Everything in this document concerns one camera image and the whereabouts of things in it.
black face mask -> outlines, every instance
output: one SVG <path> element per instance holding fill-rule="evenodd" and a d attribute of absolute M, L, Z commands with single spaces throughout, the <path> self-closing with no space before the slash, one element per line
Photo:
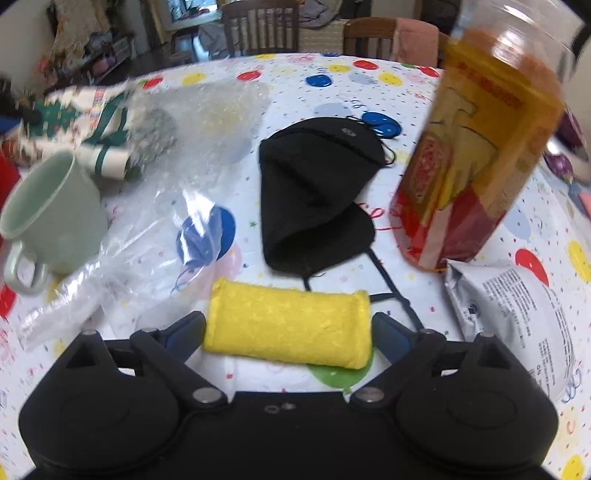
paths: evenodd
<path fill-rule="evenodd" d="M 304 279 L 366 253 L 413 325 L 423 328 L 410 302 L 400 295 L 371 245 L 374 223 L 355 203 L 361 190 L 389 165 L 370 125 L 346 118 L 312 118 L 263 140 L 261 232 L 263 254 L 274 270 Z"/>

purple object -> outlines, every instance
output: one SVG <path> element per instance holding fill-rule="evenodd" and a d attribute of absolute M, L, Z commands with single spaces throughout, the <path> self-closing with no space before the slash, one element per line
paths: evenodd
<path fill-rule="evenodd" d="M 544 152 L 544 160 L 550 171 L 560 178 L 563 182 L 571 185 L 573 182 L 573 166 L 570 164 L 568 157 L 562 153 L 552 155 Z"/>
<path fill-rule="evenodd" d="M 562 116 L 556 136 L 573 153 L 576 153 L 579 148 L 587 147 L 579 122 L 570 110 L 566 110 Z"/>

pink cloth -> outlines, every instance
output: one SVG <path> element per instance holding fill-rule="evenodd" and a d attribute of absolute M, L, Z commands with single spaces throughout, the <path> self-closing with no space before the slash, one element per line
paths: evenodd
<path fill-rule="evenodd" d="M 435 25 L 412 18 L 399 18 L 390 60 L 423 67 L 437 67 L 438 47 L 439 29 Z"/>
<path fill-rule="evenodd" d="M 591 218 L 591 193 L 579 193 L 579 198 L 583 202 L 585 210 L 587 210 L 587 215 Z"/>

mug handle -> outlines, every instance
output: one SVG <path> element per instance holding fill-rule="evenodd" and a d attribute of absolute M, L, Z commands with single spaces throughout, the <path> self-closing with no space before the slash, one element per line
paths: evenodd
<path fill-rule="evenodd" d="M 23 295 L 36 295 L 41 293 L 47 277 L 49 276 L 49 267 L 45 263 L 35 264 L 35 273 L 31 286 L 23 285 L 18 278 L 18 264 L 23 256 L 24 246 L 20 240 L 16 240 L 10 247 L 10 253 L 6 266 L 4 267 L 4 281 L 8 287 L 17 293 Z"/>

plastic bag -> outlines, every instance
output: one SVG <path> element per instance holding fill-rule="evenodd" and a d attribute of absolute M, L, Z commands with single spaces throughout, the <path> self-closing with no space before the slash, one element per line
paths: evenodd
<path fill-rule="evenodd" d="M 217 82 L 130 101 L 169 114 L 177 142 L 113 201 L 96 258 L 62 282 L 55 301 L 28 314 L 17 332 L 25 348 L 78 330 L 99 307 L 117 337 L 206 307 L 222 235 L 220 209 L 207 195 L 249 152 L 268 87 Z"/>
<path fill-rule="evenodd" d="M 445 286 L 464 338 L 494 333 L 552 400 L 574 365 L 573 343 L 556 293 L 527 268 L 448 261 Z"/>

